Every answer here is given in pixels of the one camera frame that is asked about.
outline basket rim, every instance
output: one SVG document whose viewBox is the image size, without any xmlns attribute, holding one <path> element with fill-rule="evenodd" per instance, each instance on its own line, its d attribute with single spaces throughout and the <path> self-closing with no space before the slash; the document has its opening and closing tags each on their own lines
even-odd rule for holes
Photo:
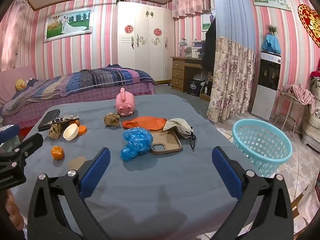
<svg viewBox="0 0 320 240">
<path fill-rule="evenodd" d="M 287 144 L 290 146 L 290 153 L 288 154 L 287 157 L 283 158 L 283 159 L 271 159 L 265 156 L 262 156 L 258 153 L 256 153 L 255 151 L 249 149 L 239 138 L 238 135 L 236 134 L 236 126 L 237 125 L 241 125 L 242 122 L 247 122 L 248 120 L 250 120 L 251 123 L 263 123 L 264 126 L 269 126 L 272 129 L 276 129 L 278 132 L 280 132 L 284 139 L 287 141 Z M 277 127 L 275 127 L 274 125 L 267 123 L 265 121 L 262 120 L 258 120 L 258 119 L 240 119 L 237 122 L 234 123 L 234 125 L 232 126 L 232 136 L 233 136 L 233 140 L 236 141 L 241 148 L 245 148 L 247 151 L 249 151 L 252 155 L 254 155 L 255 157 L 257 157 L 258 159 L 262 159 L 263 161 L 266 161 L 268 163 L 285 163 L 287 160 L 289 160 L 289 158 L 292 156 L 292 144 L 289 140 L 289 138 Z"/>
</svg>

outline table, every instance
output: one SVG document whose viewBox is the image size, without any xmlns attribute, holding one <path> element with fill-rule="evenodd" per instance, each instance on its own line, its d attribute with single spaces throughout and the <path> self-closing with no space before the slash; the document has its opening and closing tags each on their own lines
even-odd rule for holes
<svg viewBox="0 0 320 240">
<path fill-rule="evenodd" d="M 219 228 L 237 202 L 229 195 L 212 164 L 211 153 L 215 146 L 221 146 L 229 158 L 238 161 L 245 170 L 257 171 L 235 145 L 197 114 L 186 100 L 175 95 L 137 96 L 134 114 L 122 120 L 137 116 L 183 118 L 194 128 L 196 148 L 192 150 L 188 140 L 180 139 L 183 150 L 179 153 L 148 153 L 128 163 L 120 159 L 120 150 L 125 146 L 123 128 L 108 128 L 103 122 L 105 114 L 115 111 L 115 100 L 63 104 L 48 111 L 57 108 L 61 114 L 79 115 L 80 124 L 86 125 L 88 131 L 70 142 L 62 137 L 54 141 L 47 136 L 47 131 L 40 132 L 44 143 L 27 159 L 27 182 L 13 189 L 24 216 L 28 214 L 33 187 L 40 173 L 49 177 L 65 175 L 70 160 L 79 156 L 90 160 L 102 147 L 108 147 L 110 165 L 93 195 L 85 202 L 110 237 L 123 240 L 188 239 Z M 37 126 L 28 137 L 37 132 Z M 64 160 L 53 160 L 50 153 L 53 146 L 64 149 Z M 61 201 L 71 228 L 78 232 L 65 201 Z M 259 205 L 257 203 L 253 209 L 248 223 L 255 218 Z"/>
<path fill-rule="evenodd" d="M 200 62 L 201 58 L 192 57 L 171 57 L 172 58 L 172 89 L 180 92 L 188 92 L 188 85 L 193 76 L 201 71 L 205 71 Z M 200 99 L 210 102 L 210 96 L 204 91 L 200 92 Z"/>
<path fill-rule="evenodd" d="M 285 123 L 286 123 L 287 121 L 293 123 L 293 129 L 292 129 L 292 136 L 293 136 L 293 134 L 294 134 L 294 129 L 295 129 L 296 124 L 297 124 L 297 120 L 299 119 L 299 116 L 300 116 L 300 114 L 301 114 L 301 112 L 302 112 L 302 110 L 303 110 L 303 108 L 304 108 L 304 105 L 302 105 L 302 104 L 298 101 L 298 99 L 295 97 L 294 94 L 287 93 L 287 92 L 285 92 L 285 91 L 283 91 L 283 90 L 280 90 L 280 89 L 278 89 L 278 91 L 280 92 L 280 105 L 282 106 L 282 104 L 284 103 L 284 100 L 289 100 L 289 101 L 290 101 L 290 104 L 289 104 L 289 108 L 288 108 L 287 114 L 286 114 L 286 115 L 285 115 L 285 114 L 282 114 L 281 111 L 280 111 L 279 114 L 278 114 L 278 116 L 277 116 L 277 118 L 276 118 L 276 120 L 274 121 L 273 124 L 275 124 L 275 123 L 278 121 L 279 117 L 284 118 L 284 122 L 283 122 L 283 125 L 282 125 L 282 128 L 281 128 L 281 131 L 282 131 L 282 130 L 283 130 L 283 127 L 285 126 Z M 291 111 L 292 111 L 292 107 L 293 107 L 293 103 L 296 103 L 296 104 L 298 104 L 298 105 L 301 106 L 301 109 L 300 109 L 299 114 L 298 114 L 298 116 L 297 116 L 296 119 L 293 119 L 293 118 L 290 116 Z"/>
</svg>

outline headboard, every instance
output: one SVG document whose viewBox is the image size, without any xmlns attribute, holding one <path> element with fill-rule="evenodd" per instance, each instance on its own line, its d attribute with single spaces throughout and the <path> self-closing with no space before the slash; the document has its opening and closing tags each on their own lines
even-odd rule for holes
<svg viewBox="0 0 320 240">
<path fill-rule="evenodd" d="M 28 81 L 30 78 L 36 78 L 32 67 L 0 71 L 0 105 L 4 105 L 15 95 L 15 85 L 18 79 Z"/>
</svg>

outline white wardrobe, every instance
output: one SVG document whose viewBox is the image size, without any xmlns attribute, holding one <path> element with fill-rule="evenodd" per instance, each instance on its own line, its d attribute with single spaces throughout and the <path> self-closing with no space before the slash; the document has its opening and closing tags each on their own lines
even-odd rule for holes
<svg viewBox="0 0 320 240">
<path fill-rule="evenodd" d="M 118 63 L 139 69 L 155 81 L 171 80 L 174 20 L 168 9 L 118 3 Z"/>
</svg>

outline metal screw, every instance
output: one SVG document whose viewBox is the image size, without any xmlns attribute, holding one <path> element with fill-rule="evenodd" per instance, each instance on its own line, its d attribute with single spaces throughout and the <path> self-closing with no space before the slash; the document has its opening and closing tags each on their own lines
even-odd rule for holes
<svg viewBox="0 0 320 240">
<path fill-rule="evenodd" d="M 44 173 L 41 173 L 38 178 L 39 178 L 40 180 L 45 179 L 45 174 L 44 174 Z"/>
<path fill-rule="evenodd" d="M 276 175 L 276 178 L 277 178 L 278 180 L 283 180 L 283 176 L 282 176 L 281 174 L 277 174 L 277 175 Z"/>
<path fill-rule="evenodd" d="M 247 170 L 245 174 L 247 174 L 249 177 L 253 177 L 255 175 L 254 171 L 252 170 Z"/>
<path fill-rule="evenodd" d="M 68 176 L 69 177 L 73 177 L 73 176 L 75 176 L 76 175 L 76 171 L 75 170 L 71 170 L 71 171 L 68 171 Z"/>
</svg>

